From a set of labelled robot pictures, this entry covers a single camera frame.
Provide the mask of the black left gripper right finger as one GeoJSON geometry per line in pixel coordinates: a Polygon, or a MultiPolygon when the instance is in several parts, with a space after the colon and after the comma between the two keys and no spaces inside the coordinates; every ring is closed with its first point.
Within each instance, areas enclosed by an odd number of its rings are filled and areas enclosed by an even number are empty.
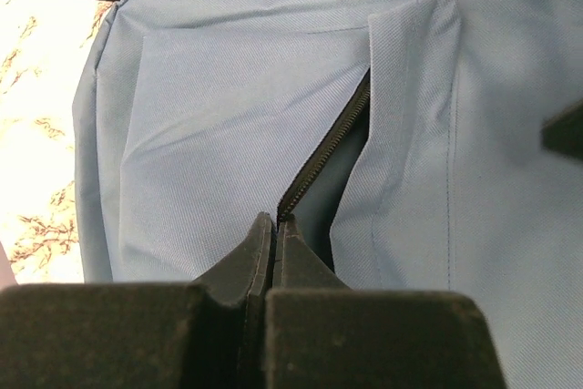
{"type": "Polygon", "coordinates": [[[484,315],[455,292],[349,289],[279,227],[266,296],[268,388],[504,388],[484,315]]]}

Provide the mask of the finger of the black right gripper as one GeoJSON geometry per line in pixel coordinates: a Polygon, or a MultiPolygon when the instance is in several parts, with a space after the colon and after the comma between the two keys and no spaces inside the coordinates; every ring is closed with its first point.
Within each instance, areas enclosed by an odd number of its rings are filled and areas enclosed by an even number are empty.
{"type": "Polygon", "coordinates": [[[560,155],[581,155],[582,114],[583,103],[579,100],[544,122],[541,129],[542,147],[560,155]]]}

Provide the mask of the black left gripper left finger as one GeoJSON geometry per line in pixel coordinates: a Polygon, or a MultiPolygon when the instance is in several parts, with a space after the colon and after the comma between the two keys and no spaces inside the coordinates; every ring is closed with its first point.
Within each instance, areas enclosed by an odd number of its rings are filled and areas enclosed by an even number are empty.
{"type": "Polygon", "coordinates": [[[4,388],[261,388],[269,215],[188,283],[30,284],[1,294],[4,388]]]}

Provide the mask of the blue student backpack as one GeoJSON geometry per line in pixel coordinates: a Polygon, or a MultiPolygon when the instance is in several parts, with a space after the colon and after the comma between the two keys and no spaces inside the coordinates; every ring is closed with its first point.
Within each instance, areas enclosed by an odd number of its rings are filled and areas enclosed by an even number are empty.
{"type": "Polygon", "coordinates": [[[582,0],[109,0],[73,104],[84,284],[188,283],[258,215],[349,289],[455,292],[506,387],[582,385],[582,0]]]}

